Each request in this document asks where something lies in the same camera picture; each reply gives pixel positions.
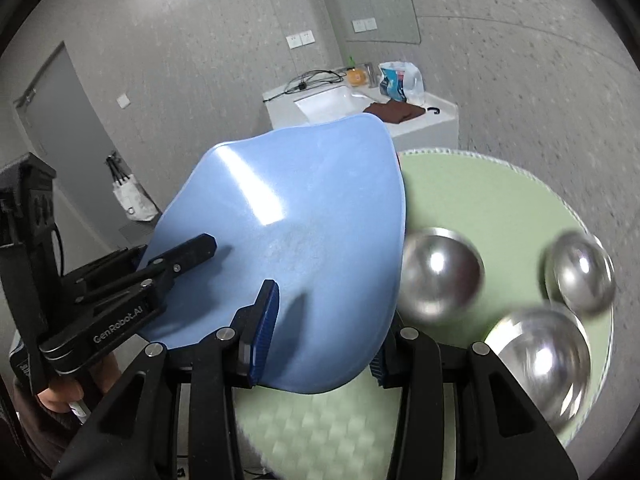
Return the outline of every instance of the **black cable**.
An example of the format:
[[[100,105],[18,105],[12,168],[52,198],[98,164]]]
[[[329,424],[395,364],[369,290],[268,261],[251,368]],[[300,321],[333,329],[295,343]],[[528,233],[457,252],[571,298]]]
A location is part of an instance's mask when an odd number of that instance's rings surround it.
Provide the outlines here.
[[[316,76],[327,74],[328,76],[323,78],[316,78]],[[268,99],[263,99],[263,103],[273,101],[275,98],[283,95],[297,94],[311,88],[317,88],[322,85],[331,85],[334,83],[340,83],[344,81],[344,75],[333,70],[308,70],[307,72],[296,76],[289,81],[282,92]]]
[[[60,236],[60,230],[56,224],[53,224],[53,232],[58,239],[58,247],[60,248],[60,278],[65,275],[65,251],[62,248],[62,236]]]

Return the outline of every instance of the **orange object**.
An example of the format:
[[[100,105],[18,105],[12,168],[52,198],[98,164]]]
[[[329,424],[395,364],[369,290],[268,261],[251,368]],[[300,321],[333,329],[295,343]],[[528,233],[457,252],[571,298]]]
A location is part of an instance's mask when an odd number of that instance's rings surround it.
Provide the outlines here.
[[[351,86],[361,86],[367,83],[367,74],[361,68],[347,70],[347,81]]]

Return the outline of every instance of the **door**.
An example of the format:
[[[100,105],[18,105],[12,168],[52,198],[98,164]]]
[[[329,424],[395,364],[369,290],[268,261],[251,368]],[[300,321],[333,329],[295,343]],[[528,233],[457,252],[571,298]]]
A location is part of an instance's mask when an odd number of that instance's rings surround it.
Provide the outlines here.
[[[115,146],[64,46],[40,71],[17,110],[37,155],[58,172],[60,189],[98,236],[113,248],[146,243],[153,226],[129,220],[113,195],[105,159]]]

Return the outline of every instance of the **brown cloth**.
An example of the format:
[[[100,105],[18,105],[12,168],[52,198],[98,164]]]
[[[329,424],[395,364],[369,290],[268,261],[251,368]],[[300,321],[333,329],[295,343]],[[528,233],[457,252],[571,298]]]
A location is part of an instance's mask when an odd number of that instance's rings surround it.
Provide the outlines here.
[[[409,119],[415,119],[425,113],[425,109],[410,105],[409,103],[403,103],[391,99],[390,101],[382,103],[372,103],[364,110],[366,114],[375,115],[377,118],[385,123],[400,124]]]

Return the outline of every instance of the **screw head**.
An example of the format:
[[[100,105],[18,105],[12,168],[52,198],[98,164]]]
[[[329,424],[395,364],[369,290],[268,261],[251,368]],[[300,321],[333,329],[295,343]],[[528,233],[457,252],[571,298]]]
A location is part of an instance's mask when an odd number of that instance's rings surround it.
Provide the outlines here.
[[[149,343],[147,346],[145,346],[145,354],[147,357],[155,357],[157,355],[160,355],[162,353],[162,350],[164,350],[164,348],[160,343]]]
[[[478,355],[487,355],[491,349],[487,343],[483,343],[482,341],[476,341],[471,345],[471,349]]]
[[[400,335],[403,339],[408,339],[409,341],[413,339],[417,339],[418,331],[412,326],[405,326],[401,331]]]
[[[236,331],[230,326],[225,326],[216,332],[216,337],[220,339],[220,341],[229,341],[233,339],[236,335]]]

